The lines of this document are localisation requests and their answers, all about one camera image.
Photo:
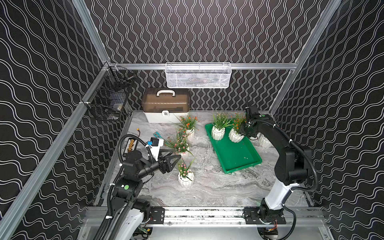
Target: wavy line pattern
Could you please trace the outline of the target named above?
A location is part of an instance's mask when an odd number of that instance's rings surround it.
[[[0,0],[0,217],[102,63],[69,0]]]
[[[268,110],[277,96],[289,70],[233,70],[226,89],[190,89],[192,110],[240,110],[250,97],[260,110]],[[146,88],[166,88],[164,71],[137,71],[129,103],[132,109],[142,109],[141,100]]]
[[[126,116],[98,122],[87,112],[26,212],[12,239],[76,239],[93,205]]]
[[[290,63],[328,0],[85,2],[114,63]]]
[[[275,116],[314,150],[311,197],[338,240],[384,239],[383,33],[383,0],[342,1]]]

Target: gray marble surface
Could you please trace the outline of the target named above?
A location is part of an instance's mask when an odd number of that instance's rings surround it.
[[[252,141],[263,162],[254,167],[225,174],[204,128],[206,124],[211,123],[212,113],[206,111],[190,113],[200,120],[197,126],[199,130],[195,132],[194,140],[190,142],[190,151],[196,157],[191,167],[195,172],[193,187],[188,190],[180,187],[177,170],[168,174],[156,172],[155,176],[144,185],[140,198],[150,201],[153,206],[259,206],[276,179],[273,170],[279,156],[276,149],[263,148],[259,146],[257,140]],[[174,124],[149,124],[144,113],[139,111],[134,112],[128,133],[137,135],[137,128],[140,129],[140,138],[144,141],[150,140],[154,132],[158,132],[164,138],[176,134]],[[141,144],[137,149],[141,150],[144,156],[147,155]],[[192,159],[190,155],[186,162],[189,163]],[[111,182],[118,171],[117,164]],[[308,206],[302,191],[294,191],[286,204]]]

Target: white box handle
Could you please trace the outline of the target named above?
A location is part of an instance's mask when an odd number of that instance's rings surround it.
[[[156,93],[156,96],[159,96],[161,93],[172,93],[172,96],[175,96],[175,91],[173,91],[173,90],[159,90],[159,91],[157,91],[157,93]]]

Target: white vase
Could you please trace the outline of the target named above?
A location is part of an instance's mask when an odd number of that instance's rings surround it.
[[[260,132],[257,134],[257,140],[259,140],[260,147],[272,147],[272,143]]]
[[[243,140],[244,138],[244,135],[241,135],[241,134],[237,134],[235,132],[235,130],[232,128],[231,131],[229,132],[229,139],[232,141],[232,142],[240,142],[241,140]]]
[[[188,129],[185,133],[188,135],[187,140],[189,142],[192,142],[192,140],[195,136],[195,129]]]
[[[180,176],[180,172],[179,172],[179,176],[178,176],[178,180],[179,180],[179,183],[181,185],[181,188],[184,188],[184,189],[189,189],[192,187],[193,185],[193,181],[195,180],[195,175],[192,173],[192,172],[189,172],[188,173],[188,177],[192,180],[189,180],[188,178],[183,178]]]
[[[179,155],[181,155],[182,159],[187,159],[187,157],[189,156],[189,152],[187,152],[187,151],[179,152]]]
[[[215,126],[213,126],[211,135],[212,135],[212,138],[214,140],[221,140],[221,139],[223,139],[224,134],[225,134],[225,127],[220,129],[220,130],[217,130],[217,128]]]

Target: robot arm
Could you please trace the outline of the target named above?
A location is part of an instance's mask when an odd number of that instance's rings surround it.
[[[312,156],[309,148],[298,146],[280,129],[273,118],[267,114],[259,114],[256,106],[245,108],[246,122],[239,133],[246,137],[257,137],[262,133],[276,148],[279,158],[275,165],[276,181],[269,194],[261,201],[258,216],[264,223],[269,223],[283,216],[285,201],[295,189],[312,192],[317,188],[317,173],[308,156]],[[314,185],[310,189],[298,185],[309,176],[309,169],[314,176]]]

